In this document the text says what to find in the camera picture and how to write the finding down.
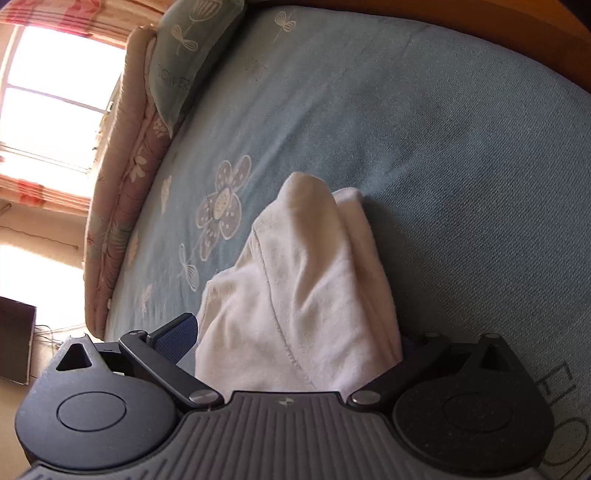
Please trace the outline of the white printed sweatshirt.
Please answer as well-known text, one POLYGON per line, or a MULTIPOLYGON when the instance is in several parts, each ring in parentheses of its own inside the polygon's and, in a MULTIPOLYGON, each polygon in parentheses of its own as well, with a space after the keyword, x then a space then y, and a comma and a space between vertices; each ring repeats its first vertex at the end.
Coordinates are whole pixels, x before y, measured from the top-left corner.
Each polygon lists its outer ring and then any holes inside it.
POLYGON ((204 289, 194 374, 238 390, 348 396, 401 362, 390 284, 362 193, 296 172, 204 289))

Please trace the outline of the black television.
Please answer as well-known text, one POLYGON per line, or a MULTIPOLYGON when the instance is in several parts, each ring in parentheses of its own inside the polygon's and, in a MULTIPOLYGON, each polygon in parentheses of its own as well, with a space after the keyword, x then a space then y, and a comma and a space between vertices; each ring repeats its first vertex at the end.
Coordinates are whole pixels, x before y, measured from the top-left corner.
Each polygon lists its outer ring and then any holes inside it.
POLYGON ((0 298, 0 375, 28 385, 35 331, 36 308, 9 298, 0 298))

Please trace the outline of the orange patterned curtain left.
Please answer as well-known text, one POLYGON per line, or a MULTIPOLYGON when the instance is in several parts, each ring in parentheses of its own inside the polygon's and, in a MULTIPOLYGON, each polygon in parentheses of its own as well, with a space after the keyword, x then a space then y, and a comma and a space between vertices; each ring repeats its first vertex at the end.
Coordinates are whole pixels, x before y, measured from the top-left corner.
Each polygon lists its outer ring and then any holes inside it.
POLYGON ((95 181, 85 175, 30 180, 1 175, 1 199, 28 207, 85 217, 95 181))

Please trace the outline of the orange patterned curtain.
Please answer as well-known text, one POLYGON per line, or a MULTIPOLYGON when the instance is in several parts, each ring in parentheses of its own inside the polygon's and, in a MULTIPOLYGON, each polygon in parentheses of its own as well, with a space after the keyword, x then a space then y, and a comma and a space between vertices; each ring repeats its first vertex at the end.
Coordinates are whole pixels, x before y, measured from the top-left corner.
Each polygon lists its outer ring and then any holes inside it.
POLYGON ((85 217, 95 181, 85 175, 30 180, 1 175, 1 199, 28 207, 85 217))
POLYGON ((136 27, 156 25, 173 0, 13 0, 1 22, 34 26, 122 47, 136 27))

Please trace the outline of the blue floral bed sheet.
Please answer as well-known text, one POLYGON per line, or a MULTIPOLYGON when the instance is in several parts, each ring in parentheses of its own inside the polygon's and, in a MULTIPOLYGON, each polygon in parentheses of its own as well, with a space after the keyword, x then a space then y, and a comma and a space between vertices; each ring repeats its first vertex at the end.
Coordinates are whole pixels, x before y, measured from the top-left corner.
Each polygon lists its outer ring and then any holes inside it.
POLYGON ((106 337, 197 312, 205 282, 296 171, 363 192, 405 331, 506 339, 554 414, 543 473, 588 478, 588 93, 444 28, 264 10, 158 169, 106 337))

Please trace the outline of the pink floral folded quilt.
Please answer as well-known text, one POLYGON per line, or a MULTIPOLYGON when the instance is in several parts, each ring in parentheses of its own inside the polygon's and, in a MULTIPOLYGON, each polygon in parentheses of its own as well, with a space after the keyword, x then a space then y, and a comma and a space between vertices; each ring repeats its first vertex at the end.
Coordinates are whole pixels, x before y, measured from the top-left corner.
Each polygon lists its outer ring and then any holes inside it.
POLYGON ((100 339, 127 247, 137 246, 135 223, 171 143, 147 87, 155 45, 154 28, 131 32, 111 109, 101 123, 84 246, 85 323, 100 339))

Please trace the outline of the bright window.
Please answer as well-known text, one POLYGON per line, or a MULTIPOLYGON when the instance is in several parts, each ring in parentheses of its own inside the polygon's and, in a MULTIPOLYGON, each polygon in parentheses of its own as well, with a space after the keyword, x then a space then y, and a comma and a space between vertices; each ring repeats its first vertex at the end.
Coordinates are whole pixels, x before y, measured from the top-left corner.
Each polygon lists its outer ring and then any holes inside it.
POLYGON ((13 29, 1 59, 1 170, 37 183, 88 173, 124 50, 40 27, 13 29))

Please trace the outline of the orange wooden headboard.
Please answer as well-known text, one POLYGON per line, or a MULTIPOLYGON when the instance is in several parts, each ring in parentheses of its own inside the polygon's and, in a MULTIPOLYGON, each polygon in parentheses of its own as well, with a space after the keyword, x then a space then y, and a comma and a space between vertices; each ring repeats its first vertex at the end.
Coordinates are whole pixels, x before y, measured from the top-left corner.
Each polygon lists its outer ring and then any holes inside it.
POLYGON ((564 1, 247 1, 259 13, 325 10, 353 25, 375 17, 440 27, 531 59, 590 90, 590 4, 564 1))

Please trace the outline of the orange patterned curtain right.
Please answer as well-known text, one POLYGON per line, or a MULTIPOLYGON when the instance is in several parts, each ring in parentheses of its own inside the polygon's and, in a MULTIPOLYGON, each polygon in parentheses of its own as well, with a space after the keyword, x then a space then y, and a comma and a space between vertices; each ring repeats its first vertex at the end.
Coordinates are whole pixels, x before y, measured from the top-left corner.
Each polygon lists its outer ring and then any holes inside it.
POLYGON ((156 25, 173 0, 13 0, 1 22, 34 26, 122 47, 136 27, 156 25))

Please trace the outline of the grey-green pillow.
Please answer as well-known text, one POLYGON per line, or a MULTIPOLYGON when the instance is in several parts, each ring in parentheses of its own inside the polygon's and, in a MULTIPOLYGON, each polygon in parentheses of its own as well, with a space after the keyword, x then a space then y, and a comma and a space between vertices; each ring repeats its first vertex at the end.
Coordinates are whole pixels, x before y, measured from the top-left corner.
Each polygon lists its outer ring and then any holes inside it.
POLYGON ((190 109, 245 11, 242 1, 176 1, 162 16, 148 70, 148 87, 169 135, 190 109))

